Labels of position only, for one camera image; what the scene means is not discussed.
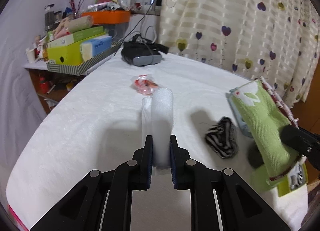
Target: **green cloth bag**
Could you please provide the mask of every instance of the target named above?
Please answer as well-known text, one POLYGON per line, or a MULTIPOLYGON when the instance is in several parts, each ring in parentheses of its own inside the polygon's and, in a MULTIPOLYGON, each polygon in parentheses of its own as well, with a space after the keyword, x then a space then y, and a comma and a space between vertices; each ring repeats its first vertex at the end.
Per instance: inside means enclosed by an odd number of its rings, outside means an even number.
POLYGON ((258 192, 271 189, 300 158, 296 150, 280 140, 282 128, 290 121, 258 80, 240 86, 232 93, 232 101, 247 123, 264 162, 253 173, 253 188, 258 192))

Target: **bed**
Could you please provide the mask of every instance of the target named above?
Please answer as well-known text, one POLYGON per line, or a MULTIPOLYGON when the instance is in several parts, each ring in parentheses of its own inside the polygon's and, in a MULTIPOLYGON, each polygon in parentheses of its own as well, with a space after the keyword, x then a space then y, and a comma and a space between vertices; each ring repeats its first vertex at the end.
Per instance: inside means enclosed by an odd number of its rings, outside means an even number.
MULTIPOLYGON (((205 131, 222 116, 235 123, 225 93, 247 79, 178 55, 146 67, 130 66, 120 51, 87 76, 45 118, 20 155, 9 177, 9 206, 31 227, 92 169, 113 170, 141 147, 143 95, 131 79, 152 74, 174 95, 174 126, 180 147, 206 167, 234 169, 250 183, 246 159, 252 140, 237 133, 238 154, 220 158, 205 142, 205 131)), ((306 185, 283 197, 261 194, 296 231, 308 209, 306 185)), ((173 188, 171 174, 152 177, 148 192, 134 191, 131 230, 190 230, 190 193, 173 188)))

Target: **striped tray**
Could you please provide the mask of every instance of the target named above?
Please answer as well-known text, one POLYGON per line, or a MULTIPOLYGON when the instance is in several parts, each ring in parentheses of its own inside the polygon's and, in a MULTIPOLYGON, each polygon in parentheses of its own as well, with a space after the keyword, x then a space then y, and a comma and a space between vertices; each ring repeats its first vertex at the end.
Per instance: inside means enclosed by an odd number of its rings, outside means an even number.
POLYGON ((58 64, 50 64, 47 63, 48 71, 56 72, 56 73, 63 73, 69 75, 80 76, 83 75, 90 67, 93 67, 95 64, 100 62, 103 59, 109 60, 111 55, 116 52, 118 49, 118 45, 114 45, 111 48, 107 49, 106 51, 94 56, 93 58, 89 59, 86 62, 83 62, 77 66, 72 65, 58 65, 58 64))

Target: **curtain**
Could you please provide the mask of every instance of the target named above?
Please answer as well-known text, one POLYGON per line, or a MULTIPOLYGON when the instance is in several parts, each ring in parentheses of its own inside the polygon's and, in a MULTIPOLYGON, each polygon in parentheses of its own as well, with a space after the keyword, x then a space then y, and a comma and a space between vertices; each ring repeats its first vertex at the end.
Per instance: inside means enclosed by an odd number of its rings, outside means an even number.
POLYGON ((159 38, 170 52, 263 76, 289 107, 306 100, 320 55, 320 18, 310 0, 162 2, 159 38))

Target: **blue tissue pack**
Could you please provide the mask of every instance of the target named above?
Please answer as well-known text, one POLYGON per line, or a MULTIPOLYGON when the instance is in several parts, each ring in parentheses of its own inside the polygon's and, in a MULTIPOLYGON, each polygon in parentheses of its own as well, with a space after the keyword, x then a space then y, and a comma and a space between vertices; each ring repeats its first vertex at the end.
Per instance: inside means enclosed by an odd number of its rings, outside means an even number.
POLYGON ((80 49, 83 61, 88 61, 94 56, 111 48, 111 36, 102 35, 81 43, 80 49))

